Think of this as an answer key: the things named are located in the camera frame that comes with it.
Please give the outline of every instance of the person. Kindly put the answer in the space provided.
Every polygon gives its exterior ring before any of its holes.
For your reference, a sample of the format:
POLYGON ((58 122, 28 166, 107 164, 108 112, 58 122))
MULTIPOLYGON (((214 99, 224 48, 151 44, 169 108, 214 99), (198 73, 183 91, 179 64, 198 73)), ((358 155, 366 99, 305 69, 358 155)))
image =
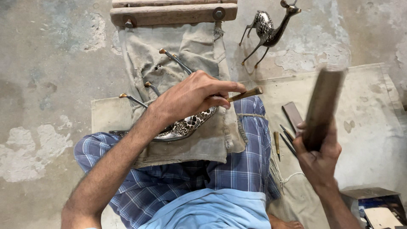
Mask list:
MULTIPOLYGON (((228 92, 245 91, 242 84, 219 81, 199 70, 158 97, 123 139, 106 133, 85 136, 74 154, 87 175, 62 209, 62 229, 101 229, 101 213, 107 204, 127 228, 304 228, 265 211, 266 196, 278 198, 278 192, 269 174, 268 122, 262 118, 265 110, 257 96, 234 104, 236 112, 256 115, 240 118, 249 141, 242 153, 228 154, 227 163, 190 161, 132 168, 162 129, 212 106, 229 109, 228 92)), ((333 177, 341 152, 335 123, 320 152, 308 152, 301 136, 293 145, 330 227, 360 228, 341 200, 333 177)))

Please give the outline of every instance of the bolt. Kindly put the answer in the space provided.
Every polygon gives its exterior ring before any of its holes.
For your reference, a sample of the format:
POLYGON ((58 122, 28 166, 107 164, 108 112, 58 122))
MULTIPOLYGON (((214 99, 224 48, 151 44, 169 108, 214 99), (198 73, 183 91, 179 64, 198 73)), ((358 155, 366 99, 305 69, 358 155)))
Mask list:
POLYGON ((218 11, 216 11, 215 15, 216 15, 218 18, 221 18, 222 15, 223 15, 223 13, 222 13, 222 11, 218 10, 218 11))
POLYGON ((131 22, 130 19, 127 20, 127 22, 125 23, 125 26, 129 29, 131 29, 133 27, 133 23, 131 22))

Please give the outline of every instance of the stained concrete floor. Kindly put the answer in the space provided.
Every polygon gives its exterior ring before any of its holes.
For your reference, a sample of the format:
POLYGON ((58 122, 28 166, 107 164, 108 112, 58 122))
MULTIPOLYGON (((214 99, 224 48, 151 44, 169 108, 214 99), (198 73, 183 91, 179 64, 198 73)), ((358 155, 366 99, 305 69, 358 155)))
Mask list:
MULTIPOLYGON (((239 1, 224 41, 233 80, 313 71, 321 63, 385 62, 407 105, 407 3, 402 0, 299 0, 280 43, 241 65, 259 39, 238 46, 256 10, 275 25, 278 0, 239 1)), ((0 225, 58 228, 60 212, 83 172, 73 145, 91 131, 90 100, 127 88, 110 1, 0 0, 0 225)), ((122 228, 111 210, 106 228, 122 228)))

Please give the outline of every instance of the deer head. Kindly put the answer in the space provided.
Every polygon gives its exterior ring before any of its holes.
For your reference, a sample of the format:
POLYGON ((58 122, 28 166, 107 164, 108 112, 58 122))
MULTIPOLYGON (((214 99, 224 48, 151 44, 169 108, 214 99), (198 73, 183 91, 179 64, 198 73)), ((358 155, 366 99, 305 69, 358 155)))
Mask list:
POLYGON ((297 0, 295 0, 294 4, 287 4, 285 0, 281 0, 280 4, 282 7, 287 8, 287 15, 288 16, 294 16, 297 13, 301 13, 301 9, 296 7, 295 4, 297 3, 297 0))

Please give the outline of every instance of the deer sculpture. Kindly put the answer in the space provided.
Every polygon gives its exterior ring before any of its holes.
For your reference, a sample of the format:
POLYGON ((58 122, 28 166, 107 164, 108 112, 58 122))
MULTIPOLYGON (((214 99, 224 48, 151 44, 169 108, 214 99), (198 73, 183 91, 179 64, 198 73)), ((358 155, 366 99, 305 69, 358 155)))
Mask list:
POLYGON ((294 4, 287 4, 285 0, 281 0, 280 4, 282 7, 287 9, 284 19, 281 22, 281 25, 274 29, 273 22, 271 21, 270 15, 265 11, 257 11, 256 16, 254 17, 253 23, 246 26, 245 32, 243 33, 242 40, 239 43, 239 46, 242 45, 243 37, 247 29, 250 29, 247 33, 247 37, 249 37, 250 31, 252 28, 256 28, 256 33, 260 38, 260 43, 257 47, 253 50, 253 52, 243 60, 242 65, 245 65, 245 61, 254 53, 260 46, 267 47, 266 52, 264 53, 263 57, 260 59, 259 62, 256 63, 254 68, 257 68, 257 65, 263 60, 264 56, 266 55, 269 48, 274 47, 277 42, 280 40, 285 28, 287 27, 288 21, 292 16, 295 14, 301 13, 301 9, 296 7, 295 4, 297 0, 295 0, 294 4))

